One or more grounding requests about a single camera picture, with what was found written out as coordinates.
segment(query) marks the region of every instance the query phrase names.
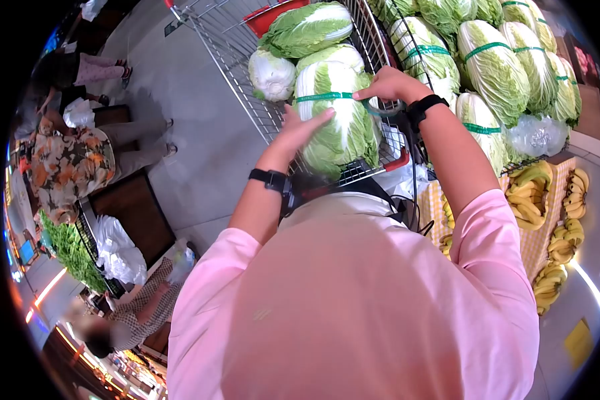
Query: woman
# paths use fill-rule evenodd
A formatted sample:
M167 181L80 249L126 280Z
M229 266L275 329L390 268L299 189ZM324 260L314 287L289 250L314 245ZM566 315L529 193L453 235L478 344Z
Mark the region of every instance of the woman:
M134 348L167 322L183 284L168 282L172 270L171 260L163 258L130 302L117 305L105 292L113 311L108 318L89 315L72 323L74 332L94 356L104 358L114 350Z
M75 202L96 189L131 175L139 169L177 153L173 143L159 143L138 151L120 148L145 136L161 136L173 120L149 120L109 124L98 128L64 126L55 135L58 122L42 118L31 139L31 188L42 210L56 225L74 223Z
M354 99L428 95L384 67ZM302 122L287 107L256 168L286 173L332 116ZM539 330L516 221L451 110L435 104L425 116L419 128L456 215L452 262L365 193L323 196L278 227L280 194L250 179L176 303L172 399L524 398Z

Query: dark hair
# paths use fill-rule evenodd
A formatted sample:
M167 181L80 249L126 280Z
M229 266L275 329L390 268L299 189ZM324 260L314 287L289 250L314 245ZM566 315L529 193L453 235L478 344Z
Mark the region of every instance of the dark hair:
M87 340L84 341L84 345L98 358L105 358L113 353L109 330L89 333L87 335Z

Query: pink pants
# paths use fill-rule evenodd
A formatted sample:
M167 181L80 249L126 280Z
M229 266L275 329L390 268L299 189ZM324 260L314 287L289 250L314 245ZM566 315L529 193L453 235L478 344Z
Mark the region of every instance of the pink pants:
M117 60L113 60L112 58L90 56L81 52L78 76L76 76L73 84L80 86L87 82L122 77L125 73L125 68L117 67L116 62Z

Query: gray tile floor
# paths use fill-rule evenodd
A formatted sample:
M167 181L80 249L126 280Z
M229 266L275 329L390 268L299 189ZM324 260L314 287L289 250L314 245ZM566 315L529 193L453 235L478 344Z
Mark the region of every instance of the gray tile floor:
M112 79L88 91L128 104L136 121L174 119L160 140L174 142L178 153L148 175L176 236L199 242L204 252L226 227L265 142L197 34L181 26L164 37L172 20L163 2L140 2L102 51L133 66L127 89Z

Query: floral shirt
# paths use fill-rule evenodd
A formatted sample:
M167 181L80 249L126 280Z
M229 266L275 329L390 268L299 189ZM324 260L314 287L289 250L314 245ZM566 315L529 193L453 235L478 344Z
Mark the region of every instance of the floral shirt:
M78 128L75 136L55 136L42 118L31 156L33 192L55 224L74 223L75 203L105 186L116 171L107 135L97 128Z

